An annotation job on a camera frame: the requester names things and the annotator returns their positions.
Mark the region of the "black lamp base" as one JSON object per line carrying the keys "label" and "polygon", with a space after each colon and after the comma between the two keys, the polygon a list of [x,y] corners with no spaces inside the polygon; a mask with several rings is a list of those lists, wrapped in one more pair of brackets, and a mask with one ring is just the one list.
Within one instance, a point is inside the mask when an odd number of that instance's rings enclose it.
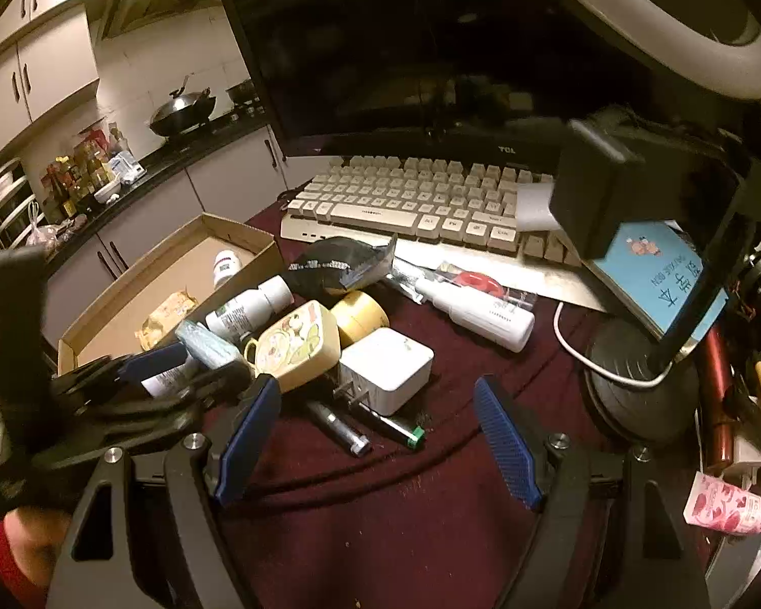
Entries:
{"label": "black lamp base", "polygon": [[629,442],[664,446],[693,422],[698,376],[691,361],[675,363],[659,380],[647,367],[654,341],[641,327],[610,319],[595,330],[585,358],[590,401],[607,429]]}

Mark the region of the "cardboard box tray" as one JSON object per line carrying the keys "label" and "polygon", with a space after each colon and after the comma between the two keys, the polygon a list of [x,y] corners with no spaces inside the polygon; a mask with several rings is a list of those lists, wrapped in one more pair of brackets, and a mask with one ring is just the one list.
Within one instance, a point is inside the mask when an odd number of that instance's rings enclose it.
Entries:
{"label": "cardboard box tray", "polygon": [[[213,285],[214,258],[232,250],[241,268]],[[139,258],[82,312],[57,344],[57,371],[69,373],[97,357],[139,353],[135,332],[176,291],[197,301],[193,319],[278,275],[286,263],[274,236],[239,221],[201,213]]]}

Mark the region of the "white power adapter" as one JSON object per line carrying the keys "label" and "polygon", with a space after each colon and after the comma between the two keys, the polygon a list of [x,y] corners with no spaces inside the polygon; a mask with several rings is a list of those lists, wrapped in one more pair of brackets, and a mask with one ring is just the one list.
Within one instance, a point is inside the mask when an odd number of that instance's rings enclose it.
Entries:
{"label": "white power adapter", "polygon": [[342,352],[338,385],[350,401],[390,417],[429,382],[433,360],[433,349],[381,327]]}

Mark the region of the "black marker with green cap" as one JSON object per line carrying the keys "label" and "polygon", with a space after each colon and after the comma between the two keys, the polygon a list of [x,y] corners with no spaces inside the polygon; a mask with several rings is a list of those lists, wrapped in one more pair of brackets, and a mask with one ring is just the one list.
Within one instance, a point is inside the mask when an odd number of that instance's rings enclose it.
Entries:
{"label": "black marker with green cap", "polygon": [[394,417],[385,417],[371,409],[365,401],[353,401],[349,404],[349,410],[354,417],[367,423],[373,430],[406,446],[408,450],[417,451],[425,442],[426,432],[423,427],[408,425],[407,422]]}

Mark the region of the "white bottle with green label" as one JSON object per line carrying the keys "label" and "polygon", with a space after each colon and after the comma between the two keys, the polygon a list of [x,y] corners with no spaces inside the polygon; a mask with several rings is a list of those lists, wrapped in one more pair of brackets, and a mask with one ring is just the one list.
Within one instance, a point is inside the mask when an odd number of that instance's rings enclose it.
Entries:
{"label": "white bottle with green label", "polygon": [[292,301],[290,287],[280,275],[275,275],[210,312],[206,326],[218,337],[239,344],[246,334],[257,334],[275,316],[287,310]]}

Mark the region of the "blue notebook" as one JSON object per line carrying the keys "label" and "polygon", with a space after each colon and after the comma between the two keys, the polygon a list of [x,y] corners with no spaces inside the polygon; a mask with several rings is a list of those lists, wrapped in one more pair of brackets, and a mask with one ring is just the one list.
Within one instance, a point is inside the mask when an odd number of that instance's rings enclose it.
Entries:
{"label": "blue notebook", "polygon": [[632,315],[661,340],[703,273],[691,246],[664,221],[622,223],[606,256],[584,260]]}

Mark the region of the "cream cartoon case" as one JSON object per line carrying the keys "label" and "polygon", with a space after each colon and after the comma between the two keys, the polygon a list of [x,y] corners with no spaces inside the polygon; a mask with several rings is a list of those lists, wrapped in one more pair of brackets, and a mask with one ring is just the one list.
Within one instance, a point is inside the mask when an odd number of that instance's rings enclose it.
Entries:
{"label": "cream cartoon case", "polygon": [[334,368],[340,358],[338,324],[330,310],[310,300],[250,340],[243,352],[256,376],[268,374],[283,393]]}

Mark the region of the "yellow sponge cylinder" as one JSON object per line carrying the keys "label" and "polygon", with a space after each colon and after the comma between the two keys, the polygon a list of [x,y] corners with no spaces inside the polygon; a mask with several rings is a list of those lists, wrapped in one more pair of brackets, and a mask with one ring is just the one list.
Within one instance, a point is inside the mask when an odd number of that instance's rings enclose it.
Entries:
{"label": "yellow sponge cylinder", "polygon": [[344,295],[331,310],[338,326],[340,345],[347,348],[367,335],[388,327],[389,318],[383,308],[364,291]]}

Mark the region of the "dish rack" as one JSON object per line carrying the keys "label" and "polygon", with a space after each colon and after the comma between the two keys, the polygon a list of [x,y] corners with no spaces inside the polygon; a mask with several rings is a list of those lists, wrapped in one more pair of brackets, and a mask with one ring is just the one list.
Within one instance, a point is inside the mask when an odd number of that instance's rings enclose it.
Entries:
{"label": "dish rack", "polygon": [[23,246],[32,227],[46,223],[19,158],[0,166],[0,242],[5,249]]}

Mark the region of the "white tube with cap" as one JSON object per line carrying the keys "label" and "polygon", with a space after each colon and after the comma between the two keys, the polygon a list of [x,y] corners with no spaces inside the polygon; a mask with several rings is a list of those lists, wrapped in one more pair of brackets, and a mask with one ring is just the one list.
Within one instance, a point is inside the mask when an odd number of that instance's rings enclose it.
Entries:
{"label": "white tube with cap", "polygon": [[474,287],[419,279],[415,290],[452,322],[514,353],[525,348],[535,327],[531,311]]}

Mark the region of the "condiment bottles group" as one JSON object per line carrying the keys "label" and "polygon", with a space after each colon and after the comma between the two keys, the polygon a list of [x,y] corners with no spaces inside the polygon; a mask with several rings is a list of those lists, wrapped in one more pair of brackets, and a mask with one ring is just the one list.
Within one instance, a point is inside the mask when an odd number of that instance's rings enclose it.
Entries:
{"label": "condiment bottles group", "polygon": [[75,136],[44,170],[45,208],[63,219],[96,216],[120,197],[129,169],[126,147],[101,121]]}

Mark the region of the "black snack pouch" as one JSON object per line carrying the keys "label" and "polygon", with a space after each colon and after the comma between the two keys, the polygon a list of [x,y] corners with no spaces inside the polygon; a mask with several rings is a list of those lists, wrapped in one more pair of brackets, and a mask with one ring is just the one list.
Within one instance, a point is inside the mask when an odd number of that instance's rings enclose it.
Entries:
{"label": "black snack pouch", "polygon": [[321,239],[280,274],[292,293],[327,301],[382,281],[393,268],[397,236],[370,245],[346,236]]}

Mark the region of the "small black pot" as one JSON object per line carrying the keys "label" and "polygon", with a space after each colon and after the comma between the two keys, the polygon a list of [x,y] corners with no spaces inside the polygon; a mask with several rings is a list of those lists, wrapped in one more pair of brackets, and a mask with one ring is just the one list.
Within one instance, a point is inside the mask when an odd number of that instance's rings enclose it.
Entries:
{"label": "small black pot", "polygon": [[240,81],[226,90],[230,102],[235,107],[250,107],[259,99],[257,89],[253,81]]}

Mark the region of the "blue tissue pack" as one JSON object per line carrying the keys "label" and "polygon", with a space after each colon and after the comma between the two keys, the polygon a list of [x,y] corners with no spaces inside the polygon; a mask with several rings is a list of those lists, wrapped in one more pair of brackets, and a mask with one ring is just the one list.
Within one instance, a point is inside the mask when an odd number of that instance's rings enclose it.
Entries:
{"label": "blue tissue pack", "polygon": [[229,363],[245,361],[235,345],[228,343],[200,323],[182,320],[174,330],[174,334],[187,348],[189,355],[210,370],[217,370]]}

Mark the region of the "beige mechanical keyboard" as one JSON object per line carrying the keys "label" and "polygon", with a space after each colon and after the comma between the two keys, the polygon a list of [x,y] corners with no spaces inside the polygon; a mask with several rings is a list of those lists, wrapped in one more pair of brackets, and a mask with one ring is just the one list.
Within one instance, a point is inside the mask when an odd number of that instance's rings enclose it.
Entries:
{"label": "beige mechanical keyboard", "polygon": [[372,234],[489,250],[577,267],[560,230],[520,231],[521,183],[552,183],[525,165],[392,155],[334,157],[284,205],[288,216]]}

